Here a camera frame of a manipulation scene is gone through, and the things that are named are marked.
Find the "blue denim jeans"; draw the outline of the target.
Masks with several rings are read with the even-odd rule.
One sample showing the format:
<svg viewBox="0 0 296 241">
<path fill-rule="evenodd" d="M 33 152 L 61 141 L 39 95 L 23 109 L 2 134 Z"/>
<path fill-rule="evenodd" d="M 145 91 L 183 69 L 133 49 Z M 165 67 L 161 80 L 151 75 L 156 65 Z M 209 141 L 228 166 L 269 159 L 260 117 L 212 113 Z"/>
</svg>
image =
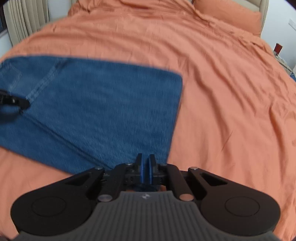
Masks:
<svg viewBox="0 0 296 241">
<path fill-rule="evenodd" d="M 1 89 L 30 105 L 1 105 L 1 146 L 72 174 L 132 163 L 140 153 L 165 163 L 182 85 L 177 73 L 125 63 L 6 59 Z"/>
</svg>

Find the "beige curtain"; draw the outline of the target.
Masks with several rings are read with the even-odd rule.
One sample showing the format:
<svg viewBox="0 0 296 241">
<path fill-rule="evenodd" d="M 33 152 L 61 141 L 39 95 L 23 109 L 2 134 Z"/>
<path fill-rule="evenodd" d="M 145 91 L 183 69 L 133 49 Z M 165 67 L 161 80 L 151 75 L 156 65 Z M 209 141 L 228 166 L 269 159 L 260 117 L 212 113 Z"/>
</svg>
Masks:
<svg viewBox="0 0 296 241">
<path fill-rule="evenodd" d="M 3 9 L 13 46 L 49 23 L 47 0 L 7 1 Z"/>
</svg>

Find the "orange duvet cover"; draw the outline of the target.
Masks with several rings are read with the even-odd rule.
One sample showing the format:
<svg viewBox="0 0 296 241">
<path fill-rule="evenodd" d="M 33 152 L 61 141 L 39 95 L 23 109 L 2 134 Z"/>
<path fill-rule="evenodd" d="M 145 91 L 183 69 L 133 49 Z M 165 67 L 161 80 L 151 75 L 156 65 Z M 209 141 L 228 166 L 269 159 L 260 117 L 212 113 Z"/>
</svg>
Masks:
<svg viewBox="0 0 296 241">
<path fill-rule="evenodd" d="M 50 54 L 178 72 L 181 106 L 168 162 L 263 191 L 275 229 L 295 237 L 295 82 L 257 36 L 187 1 L 78 1 L 4 55 Z"/>
</svg>

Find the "white bedside nightstand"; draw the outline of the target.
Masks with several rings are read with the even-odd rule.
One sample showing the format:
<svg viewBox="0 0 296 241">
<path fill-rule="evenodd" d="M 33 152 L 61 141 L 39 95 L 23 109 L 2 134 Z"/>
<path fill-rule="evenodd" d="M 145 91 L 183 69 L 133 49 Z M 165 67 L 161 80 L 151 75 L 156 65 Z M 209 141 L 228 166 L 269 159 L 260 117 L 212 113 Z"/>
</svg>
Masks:
<svg viewBox="0 0 296 241">
<path fill-rule="evenodd" d="M 292 68 L 290 68 L 290 66 L 287 64 L 287 62 L 283 58 L 281 58 L 281 56 L 276 55 L 275 58 L 277 59 L 277 61 L 284 68 L 284 70 L 287 72 L 289 76 L 294 75 Z"/>
</svg>

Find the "dark red box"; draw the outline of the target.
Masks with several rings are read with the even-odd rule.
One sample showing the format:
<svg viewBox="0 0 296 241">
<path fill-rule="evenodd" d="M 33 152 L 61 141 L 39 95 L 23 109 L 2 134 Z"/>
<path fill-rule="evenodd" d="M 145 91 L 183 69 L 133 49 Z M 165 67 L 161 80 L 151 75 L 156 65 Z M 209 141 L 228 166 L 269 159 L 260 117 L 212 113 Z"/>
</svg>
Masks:
<svg viewBox="0 0 296 241">
<path fill-rule="evenodd" d="M 276 43 L 275 48 L 274 48 L 274 50 L 273 50 L 274 55 L 275 55 L 275 56 L 278 56 L 279 53 L 281 52 L 281 49 L 282 49 L 282 45 Z"/>
</svg>

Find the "orange pillow near nightstand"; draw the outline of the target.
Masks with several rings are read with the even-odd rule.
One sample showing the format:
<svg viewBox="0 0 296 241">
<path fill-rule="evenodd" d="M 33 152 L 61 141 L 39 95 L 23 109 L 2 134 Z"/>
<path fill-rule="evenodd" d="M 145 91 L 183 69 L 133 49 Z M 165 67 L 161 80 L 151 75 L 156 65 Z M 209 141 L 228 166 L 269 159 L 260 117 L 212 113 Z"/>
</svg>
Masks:
<svg viewBox="0 0 296 241">
<path fill-rule="evenodd" d="M 193 1 L 195 9 L 205 15 L 234 26 L 239 5 L 232 0 L 198 0 Z"/>
</svg>

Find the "beige upholstered headboard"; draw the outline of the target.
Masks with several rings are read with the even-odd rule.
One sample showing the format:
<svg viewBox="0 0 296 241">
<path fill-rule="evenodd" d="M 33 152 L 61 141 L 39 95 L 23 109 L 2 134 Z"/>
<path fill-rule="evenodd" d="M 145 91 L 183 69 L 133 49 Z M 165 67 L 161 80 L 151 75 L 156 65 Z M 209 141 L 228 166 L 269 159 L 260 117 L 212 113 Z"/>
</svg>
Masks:
<svg viewBox="0 0 296 241">
<path fill-rule="evenodd" d="M 234 26 L 260 37 L 269 1 L 234 1 L 239 5 Z"/>
</svg>

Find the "white wall switch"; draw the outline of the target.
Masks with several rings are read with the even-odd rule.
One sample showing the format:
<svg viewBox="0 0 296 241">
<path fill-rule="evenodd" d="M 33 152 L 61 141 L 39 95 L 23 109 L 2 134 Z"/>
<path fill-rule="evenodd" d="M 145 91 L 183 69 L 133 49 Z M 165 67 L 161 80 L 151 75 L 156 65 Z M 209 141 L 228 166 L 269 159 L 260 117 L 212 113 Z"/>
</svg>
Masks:
<svg viewBox="0 0 296 241">
<path fill-rule="evenodd" d="M 288 24 L 296 30 L 296 23 L 292 19 L 289 19 Z"/>
</svg>

